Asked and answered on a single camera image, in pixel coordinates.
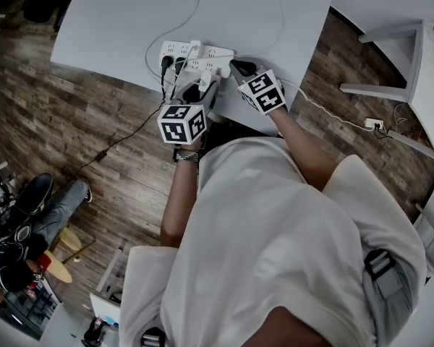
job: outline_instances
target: desk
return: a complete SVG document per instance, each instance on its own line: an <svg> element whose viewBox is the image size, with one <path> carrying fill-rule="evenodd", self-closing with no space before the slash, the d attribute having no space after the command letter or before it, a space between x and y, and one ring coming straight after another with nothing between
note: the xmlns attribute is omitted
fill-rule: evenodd
<svg viewBox="0 0 434 347"><path fill-rule="evenodd" d="M434 37L430 34L431 30L430 24L420 21L408 25L372 30L366 35L360 36L359 40L362 43L411 35L415 37L407 87L401 89L380 85L342 84L341 90L345 93L371 95L408 103L420 120L434 148ZM432 150L418 145L408 137L393 131L390 131L388 135L434 158Z"/></svg>
<svg viewBox="0 0 434 347"><path fill-rule="evenodd" d="M72 0L56 39L51 60L106 74L160 92L144 55L161 33L183 22L197 0ZM269 51L260 55L279 77L300 85L320 37L331 0L280 0L284 29ZM257 54L269 47L281 29L278 0L200 0L188 23L163 36L148 52L156 73L165 40L201 40L238 54ZM288 106L296 90L286 87ZM269 117L249 107L233 77L222 81L214 111L268 134Z"/></svg>
<svg viewBox="0 0 434 347"><path fill-rule="evenodd" d="M119 324L121 319L121 307L113 302L102 299L93 293L90 293L90 300L92 301L93 312L96 317L106 321L108 324Z"/></svg>

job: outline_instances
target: strap buckle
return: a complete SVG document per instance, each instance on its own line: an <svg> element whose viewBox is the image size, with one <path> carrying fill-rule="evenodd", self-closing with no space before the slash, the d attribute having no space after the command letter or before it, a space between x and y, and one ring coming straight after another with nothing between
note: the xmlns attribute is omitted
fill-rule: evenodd
<svg viewBox="0 0 434 347"><path fill-rule="evenodd" d="M394 267L396 261L384 249L374 249L365 258L365 269L372 280L378 279Z"/></svg>
<svg viewBox="0 0 434 347"><path fill-rule="evenodd" d="M166 334L158 327L152 327L143 333L140 345L141 347L164 347Z"/></svg>

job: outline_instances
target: wristwatch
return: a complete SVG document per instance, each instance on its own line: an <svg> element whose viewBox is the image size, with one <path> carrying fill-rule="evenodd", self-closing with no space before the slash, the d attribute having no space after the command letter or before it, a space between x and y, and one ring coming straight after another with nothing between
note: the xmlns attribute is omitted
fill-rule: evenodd
<svg viewBox="0 0 434 347"><path fill-rule="evenodd" d="M192 152L191 150L175 148L173 160L174 162L177 162L178 160L189 160L190 162L199 163L200 155L199 153Z"/></svg>

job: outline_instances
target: backpack strap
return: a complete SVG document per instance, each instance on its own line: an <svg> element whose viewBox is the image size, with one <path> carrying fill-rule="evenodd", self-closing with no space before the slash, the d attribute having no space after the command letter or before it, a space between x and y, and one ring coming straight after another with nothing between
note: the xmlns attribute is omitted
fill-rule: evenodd
<svg viewBox="0 0 434 347"><path fill-rule="evenodd" d="M140 340L141 347L164 347L166 345L166 334L158 327L146 330Z"/></svg>
<svg viewBox="0 0 434 347"><path fill-rule="evenodd" d="M413 267L384 249L365 258L363 288L372 313L378 347L388 346L413 313L418 277Z"/></svg>

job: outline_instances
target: table leg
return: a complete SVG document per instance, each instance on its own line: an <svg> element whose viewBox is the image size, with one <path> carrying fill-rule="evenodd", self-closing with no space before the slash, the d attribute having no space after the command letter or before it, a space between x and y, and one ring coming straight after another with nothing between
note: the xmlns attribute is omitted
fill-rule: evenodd
<svg viewBox="0 0 434 347"><path fill-rule="evenodd" d="M119 256L121 255L121 253L122 253L121 248L116 249L116 251L114 252L114 256L113 256L111 262L109 263L108 267L106 268L106 271L104 272L103 276L101 277L100 283L96 287L96 291L98 293L100 293L103 290L104 284L108 280L108 277L110 276L111 271L113 270L113 268L114 268L117 260L119 259Z"/></svg>
<svg viewBox="0 0 434 347"><path fill-rule="evenodd" d="M426 154L428 157L432 158L434 160L434 150L432 150L429 147L425 147L424 145L420 144L419 142L415 142L413 139L410 139L409 137L406 137L402 134L399 134L395 131L389 130L388 136L392 137L395 140L398 140L400 142L403 142L405 145L408 145L409 147L412 147L418 151L420 151L423 154Z"/></svg>
<svg viewBox="0 0 434 347"><path fill-rule="evenodd" d="M372 41L389 40L393 38L405 38L421 28L421 22L412 23L409 25L400 25L396 27L378 28L370 30L366 34L359 37L361 43L371 43Z"/></svg>
<svg viewBox="0 0 434 347"><path fill-rule="evenodd" d="M402 103L407 103L407 101L408 101L407 89L400 89L398 87L377 86L377 85L341 84L339 89L343 93L375 96L377 98L397 100L397 101L400 101Z"/></svg>
<svg viewBox="0 0 434 347"><path fill-rule="evenodd" d="M70 260L72 260L73 258L75 258L77 256L80 256L86 249L88 249L95 242L96 242L96 239L92 240L89 244L87 244L82 249L80 249L77 252L71 254L68 258L66 258L65 260L62 261L63 264L68 263Z"/></svg>

